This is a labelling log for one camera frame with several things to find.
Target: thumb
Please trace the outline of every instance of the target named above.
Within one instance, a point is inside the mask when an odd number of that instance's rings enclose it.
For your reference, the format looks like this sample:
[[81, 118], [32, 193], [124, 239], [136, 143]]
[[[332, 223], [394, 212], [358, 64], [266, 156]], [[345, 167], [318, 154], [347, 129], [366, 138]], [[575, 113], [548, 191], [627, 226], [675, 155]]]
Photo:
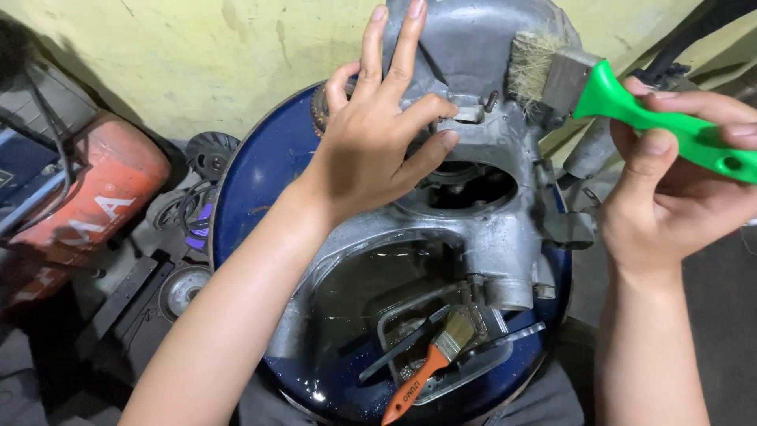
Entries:
[[625, 160], [620, 180], [615, 187], [625, 202], [651, 200], [657, 184], [678, 156], [678, 140], [663, 129], [648, 130]]
[[413, 154], [397, 171], [397, 179], [416, 185], [421, 179], [439, 167], [447, 154], [460, 141], [460, 135], [454, 130], [445, 130], [434, 134]]

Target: forearm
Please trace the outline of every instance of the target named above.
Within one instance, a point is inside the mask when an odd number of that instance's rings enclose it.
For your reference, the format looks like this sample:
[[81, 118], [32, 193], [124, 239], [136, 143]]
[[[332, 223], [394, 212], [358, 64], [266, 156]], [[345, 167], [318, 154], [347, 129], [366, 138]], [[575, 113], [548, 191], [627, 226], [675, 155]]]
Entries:
[[646, 275], [611, 266], [600, 323], [600, 424], [709, 424], [680, 265]]
[[173, 325], [123, 425], [227, 424], [301, 275], [332, 230], [312, 192], [287, 188]]

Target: hand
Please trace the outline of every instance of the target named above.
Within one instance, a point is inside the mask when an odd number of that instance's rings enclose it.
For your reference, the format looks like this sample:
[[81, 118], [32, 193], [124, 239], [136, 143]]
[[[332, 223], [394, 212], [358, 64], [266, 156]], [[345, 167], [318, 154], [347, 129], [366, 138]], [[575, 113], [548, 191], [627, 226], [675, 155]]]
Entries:
[[[721, 138], [757, 149], [757, 110], [713, 92], [652, 92], [636, 78], [625, 88], [652, 111], [682, 112], [721, 125]], [[641, 138], [619, 121], [612, 139], [625, 160], [600, 220], [609, 254], [620, 271], [643, 274], [679, 268], [686, 256], [737, 229], [757, 214], [757, 186], [678, 157], [667, 130]]]
[[[405, 111], [399, 108], [413, 76], [427, 8], [423, 0], [410, 3], [383, 82], [382, 36], [389, 13], [379, 5], [363, 34], [360, 63], [339, 67], [326, 84], [329, 125], [298, 181], [326, 202], [334, 226], [407, 194], [459, 140], [454, 131], [436, 133], [405, 159], [407, 146], [422, 127], [457, 114], [455, 105], [435, 94], [423, 96]], [[344, 85], [358, 71], [357, 86], [348, 101]]]

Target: yellow wall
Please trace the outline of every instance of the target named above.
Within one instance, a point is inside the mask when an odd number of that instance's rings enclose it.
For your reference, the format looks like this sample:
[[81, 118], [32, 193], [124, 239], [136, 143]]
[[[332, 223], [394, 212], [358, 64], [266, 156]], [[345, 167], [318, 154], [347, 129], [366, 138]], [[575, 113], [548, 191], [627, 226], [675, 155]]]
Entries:
[[[623, 70], [700, 0], [556, 3], [568, 13], [586, 50]], [[2, 0], [0, 14], [39, 33], [60, 65], [131, 121], [168, 138], [188, 139], [205, 130], [241, 138], [288, 95], [360, 56], [360, 36], [374, 4]], [[744, 28], [748, 33], [751, 26]], [[709, 59], [719, 52], [717, 46], [704, 50]], [[579, 127], [552, 136], [545, 149], [556, 152]]]

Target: paint brush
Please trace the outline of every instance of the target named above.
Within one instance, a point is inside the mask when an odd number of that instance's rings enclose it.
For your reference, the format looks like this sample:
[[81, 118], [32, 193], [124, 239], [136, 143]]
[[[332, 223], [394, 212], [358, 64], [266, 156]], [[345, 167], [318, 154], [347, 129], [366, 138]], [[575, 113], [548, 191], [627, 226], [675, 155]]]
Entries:
[[732, 149], [718, 126], [677, 112], [653, 112], [615, 78], [609, 62], [548, 33], [518, 31], [510, 49], [508, 90], [527, 111], [535, 102], [554, 117], [603, 115], [637, 130], [662, 128], [681, 157], [719, 174], [757, 183], [757, 151]]
[[439, 368], [447, 367], [473, 338], [475, 329], [471, 319], [461, 309], [454, 309], [444, 329], [428, 345], [428, 354], [421, 368], [400, 387], [389, 401], [382, 426], [390, 424], [413, 405], [425, 382]]

